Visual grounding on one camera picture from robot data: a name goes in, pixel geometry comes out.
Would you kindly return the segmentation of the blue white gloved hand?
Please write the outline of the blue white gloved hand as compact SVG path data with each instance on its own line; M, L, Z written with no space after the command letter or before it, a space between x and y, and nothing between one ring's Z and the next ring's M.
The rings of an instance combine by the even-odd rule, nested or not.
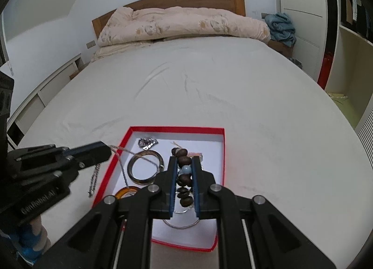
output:
M21 268L32 268L50 247L51 241L40 215L13 234L1 231L4 260Z

